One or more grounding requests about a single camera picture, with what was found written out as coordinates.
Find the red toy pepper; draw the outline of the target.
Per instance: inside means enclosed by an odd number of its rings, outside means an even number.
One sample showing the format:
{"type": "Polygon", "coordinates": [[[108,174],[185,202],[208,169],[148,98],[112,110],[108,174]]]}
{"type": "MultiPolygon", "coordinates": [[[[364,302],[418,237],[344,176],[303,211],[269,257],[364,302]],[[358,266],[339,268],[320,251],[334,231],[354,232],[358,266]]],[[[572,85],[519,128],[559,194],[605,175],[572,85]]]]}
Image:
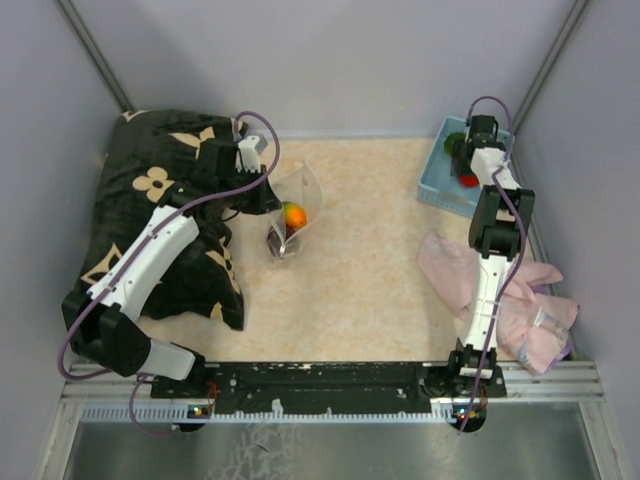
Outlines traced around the red toy pepper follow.
{"type": "Polygon", "coordinates": [[[474,174],[464,174],[459,177],[460,184],[468,189],[476,188],[480,185],[478,177],[474,174]]]}

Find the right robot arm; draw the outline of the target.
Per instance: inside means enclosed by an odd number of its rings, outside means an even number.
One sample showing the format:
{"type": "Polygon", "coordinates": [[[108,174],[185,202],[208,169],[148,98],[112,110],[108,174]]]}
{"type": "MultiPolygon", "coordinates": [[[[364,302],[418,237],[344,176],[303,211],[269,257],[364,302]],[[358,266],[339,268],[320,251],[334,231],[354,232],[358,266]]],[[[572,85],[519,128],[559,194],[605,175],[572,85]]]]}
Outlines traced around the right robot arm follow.
{"type": "Polygon", "coordinates": [[[489,115],[468,116],[465,137],[451,142],[453,172],[474,176],[481,187],[468,234],[478,257],[477,284],[446,372],[448,387],[461,396],[493,375],[498,295],[523,250],[533,213],[534,192],[522,188],[509,169],[512,144],[499,139],[498,121],[489,115]]]}

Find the green orange toy mango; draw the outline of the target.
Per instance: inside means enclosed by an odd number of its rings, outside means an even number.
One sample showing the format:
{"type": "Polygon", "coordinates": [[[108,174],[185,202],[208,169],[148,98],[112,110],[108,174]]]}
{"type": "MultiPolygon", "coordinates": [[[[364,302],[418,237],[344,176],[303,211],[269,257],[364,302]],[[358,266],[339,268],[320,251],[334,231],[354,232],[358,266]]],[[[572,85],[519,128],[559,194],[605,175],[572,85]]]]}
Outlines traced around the green orange toy mango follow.
{"type": "Polygon", "coordinates": [[[295,202],[284,201],[282,207],[286,227],[299,230],[307,225],[307,215],[301,206],[295,202]]]}

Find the clear dotted zip bag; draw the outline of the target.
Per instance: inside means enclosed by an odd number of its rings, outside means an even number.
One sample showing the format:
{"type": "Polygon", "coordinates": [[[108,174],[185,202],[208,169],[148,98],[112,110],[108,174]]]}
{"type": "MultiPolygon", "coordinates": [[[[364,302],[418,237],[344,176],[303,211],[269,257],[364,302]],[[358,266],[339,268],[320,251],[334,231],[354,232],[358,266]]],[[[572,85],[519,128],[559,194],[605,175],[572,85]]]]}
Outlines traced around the clear dotted zip bag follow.
{"type": "Polygon", "coordinates": [[[281,202],[279,209],[269,214],[266,245],[278,260],[297,255],[305,236],[319,217],[324,196],[317,176],[306,163],[273,185],[281,202]]]}

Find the dark brown toy fruit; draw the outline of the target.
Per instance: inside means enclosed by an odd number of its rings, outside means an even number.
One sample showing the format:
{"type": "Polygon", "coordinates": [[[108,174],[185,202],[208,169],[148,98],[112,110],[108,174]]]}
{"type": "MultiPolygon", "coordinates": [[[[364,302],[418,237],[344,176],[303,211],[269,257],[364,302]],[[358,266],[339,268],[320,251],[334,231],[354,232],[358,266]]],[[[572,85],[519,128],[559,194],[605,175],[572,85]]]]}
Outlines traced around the dark brown toy fruit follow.
{"type": "Polygon", "coordinates": [[[270,227],[266,235],[266,244],[271,255],[276,259],[284,259],[296,254],[298,251],[298,240],[294,235],[286,237],[286,228],[283,239],[279,236],[280,231],[274,227],[270,227]]]}

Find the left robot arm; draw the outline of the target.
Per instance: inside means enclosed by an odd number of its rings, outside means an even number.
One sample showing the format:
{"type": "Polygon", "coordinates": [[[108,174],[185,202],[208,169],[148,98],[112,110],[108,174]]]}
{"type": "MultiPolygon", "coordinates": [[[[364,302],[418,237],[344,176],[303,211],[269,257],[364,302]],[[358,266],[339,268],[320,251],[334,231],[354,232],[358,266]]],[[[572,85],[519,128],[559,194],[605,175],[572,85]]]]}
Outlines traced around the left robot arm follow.
{"type": "Polygon", "coordinates": [[[74,377],[64,365],[66,351],[72,350],[101,365],[105,373],[169,378],[189,397],[206,389],[208,373],[201,355],[149,337],[136,322],[166,271],[199,236],[196,208],[219,202],[261,215],[280,207],[268,181],[274,168],[260,159],[266,145],[259,134],[237,142],[206,141],[194,179],[174,183],[160,196],[137,238],[96,284],[64,298],[67,333],[57,357],[64,378],[74,377]]]}

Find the green toy fruit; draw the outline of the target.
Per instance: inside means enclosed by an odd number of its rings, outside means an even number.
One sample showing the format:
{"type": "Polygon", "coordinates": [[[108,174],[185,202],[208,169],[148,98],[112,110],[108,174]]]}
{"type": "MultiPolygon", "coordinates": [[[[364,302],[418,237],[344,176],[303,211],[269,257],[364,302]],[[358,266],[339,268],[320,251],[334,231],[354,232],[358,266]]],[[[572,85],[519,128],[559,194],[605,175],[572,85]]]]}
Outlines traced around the green toy fruit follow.
{"type": "Polygon", "coordinates": [[[466,135],[464,132],[452,132],[449,134],[444,141],[444,151],[445,153],[452,157],[454,154],[455,146],[458,142],[464,142],[466,135]]]}

